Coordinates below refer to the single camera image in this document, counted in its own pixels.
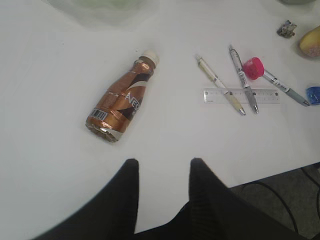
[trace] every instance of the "white table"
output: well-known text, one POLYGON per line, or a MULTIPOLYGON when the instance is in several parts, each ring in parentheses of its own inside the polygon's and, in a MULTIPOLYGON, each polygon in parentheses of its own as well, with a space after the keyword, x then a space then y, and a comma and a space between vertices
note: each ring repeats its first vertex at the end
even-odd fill
MULTIPOLYGON (((0 239, 26 240, 56 225, 128 158, 140 162, 137 232, 165 224, 188 201, 193 157, 229 187, 319 162, 319 107, 282 92, 281 104, 260 104, 258 115, 247 104, 245 117, 227 104, 204 104, 202 90, 212 85, 194 54, 239 88, 232 43, 243 61, 260 57, 305 95, 320 83, 319 61, 295 48, 319 24, 320 1, 143 0, 115 13, 49 1, 59 10, 45 0, 0 4, 0 239), (287 19, 298 25, 291 39, 276 34, 287 19), (160 64, 127 132, 107 144, 85 119, 146 49, 160 64)), ((273 88, 264 79, 251 87, 273 88)))

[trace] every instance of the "pink object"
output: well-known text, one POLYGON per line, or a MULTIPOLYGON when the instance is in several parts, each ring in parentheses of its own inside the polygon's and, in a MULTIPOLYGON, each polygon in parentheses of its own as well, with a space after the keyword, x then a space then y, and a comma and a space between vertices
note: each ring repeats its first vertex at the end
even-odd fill
POLYGON ((243 71, 251 80, 256 80, 265 74, 265 68, 261 60, 257 57, 251 58, 243 65, 243 71))

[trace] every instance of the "ruler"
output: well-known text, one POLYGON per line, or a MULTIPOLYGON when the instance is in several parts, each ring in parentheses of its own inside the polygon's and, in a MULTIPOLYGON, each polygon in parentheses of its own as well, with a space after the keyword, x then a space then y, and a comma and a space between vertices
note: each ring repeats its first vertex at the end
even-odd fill
MULTIPOLYGON (((245 90, 242 88, 205 88, 203 90, 204 102, 206 104, 225 104, 228 100, 224 96, 224 93, 233 94, 236 99, 242 104, 248 103, 248 99, 245 95, 245 90)), ((279 104, 280 97, 279 92, 273 89, 252 89, 258 104, 279 104)))

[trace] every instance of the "black cable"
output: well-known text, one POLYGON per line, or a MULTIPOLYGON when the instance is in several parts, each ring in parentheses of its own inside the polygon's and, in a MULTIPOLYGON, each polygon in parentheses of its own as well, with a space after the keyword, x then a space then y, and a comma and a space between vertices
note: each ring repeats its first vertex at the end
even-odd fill
POLYGON ((300 169, 301 169, 301 171, 304 173, 304 175, 306 175, 306 177, 307 177, 308 179, 310 179, 311 182, 313 182, 315 185, 317 185, 317 187, 320 189, 320 184, 319 184, 316 180, 314 180, 314 179, 312 178, 312 176, 310 176, 310 175, 306 172, 306 170, 304 170, 303 168, 300 168, 300 169))
POLYGON ((316 194, 316 212, 318 213, 318 218, 319 218, 319 221, 320 221, 320 207, 319 207, 319 198, 320 198, 320 188, 316 194))
POLYGON ((248 185, 261 185, 267 189, 269 189, 271 192, 273 192, 274 195, 276 195, 278 197, 278 199, 281 201, 281 203, 283 204, 283 206, 285 207, 286 211, 288 212, 290 218, 291 218, 291 221, 292 221, 292 224, 293 224, 293 228, 295 230, 295 232, 298 234, 299 231, 298 231, 298 227, 297 227, 297 223, 296 223, 296 219, 294 217, 294 215, 292 214, 289 206, 286 204, 286 202, 283 200, 283 198, 275 191, 273 190, 269 185, 263 183, 263 182, 260 182, 260 181, 253 181, 253 182, 250 182, 250 183, 247 183, 244 185, 243 189, 248 186, 248 185))
POLYGON ((306 175, 306 177, 308 178, 308 179, 310 179, 311 180, 311 182, 313 182, 318 188, 319 188, 319 190, 318 190, 318 192, 317 192, 317 194, 316 194, 316 212, 317 212, 317 214, 318 214, 318 218, 319 218, 319 221, 320 221, 320 207, 319 207, 319 199, 320 199, 320 184, 312 177, 312 176, 310 176, 308 173, 307 173, 307 171, 306 170, 304 170, 303 168, 300 168, 301 169, 301 171, 304 173, 304 175, 306 175))

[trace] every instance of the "floor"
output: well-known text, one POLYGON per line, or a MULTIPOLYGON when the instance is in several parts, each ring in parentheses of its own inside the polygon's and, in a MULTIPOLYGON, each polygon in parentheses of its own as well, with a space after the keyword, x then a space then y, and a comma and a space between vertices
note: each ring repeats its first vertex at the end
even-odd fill
MULTIPOLYGON (((320 173, 316 165, 307 166, 304 170, 320 183, 320 173)), ((286 202, 295 218, 300 235, 312 239, 320 233, 320 219, 317 214, 319 188, 306 177, 301 169, 264 178, 259 182, 270 186, 286 202)), ((240 185, 231 190, 283 225, 295 230, 288 211, 271 190, 258 184, 240 185)))

